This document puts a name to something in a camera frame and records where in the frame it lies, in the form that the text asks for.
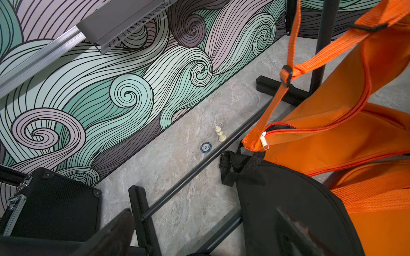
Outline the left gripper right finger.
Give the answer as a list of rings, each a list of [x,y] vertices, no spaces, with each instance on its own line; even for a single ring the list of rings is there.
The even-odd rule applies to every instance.
[[[276,208],[276,238],[281,256],[335,256],[309,228],[280,207]]]

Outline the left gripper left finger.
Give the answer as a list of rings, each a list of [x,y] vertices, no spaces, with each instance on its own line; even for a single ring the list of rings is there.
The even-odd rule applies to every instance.
[[[128,256],[134,231],[130,209],[124,209],[75,250],[73,256]]]

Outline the orange crossbody bag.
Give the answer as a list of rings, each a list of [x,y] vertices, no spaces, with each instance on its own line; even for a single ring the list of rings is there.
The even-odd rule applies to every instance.
[[[301,24],[296,8],[281,84],[244,147],[266,161],[307,176],[355,167],[410,152],[410,116],[369,103],[410,62],[410,3],[382,1],[310,60],[295,64]],[[317,91],[281,121],[270,117],[293,80],[344,55]]]
[[[376,162],[331,185],[342,200],[367,256],[410,253],[410,161]]]

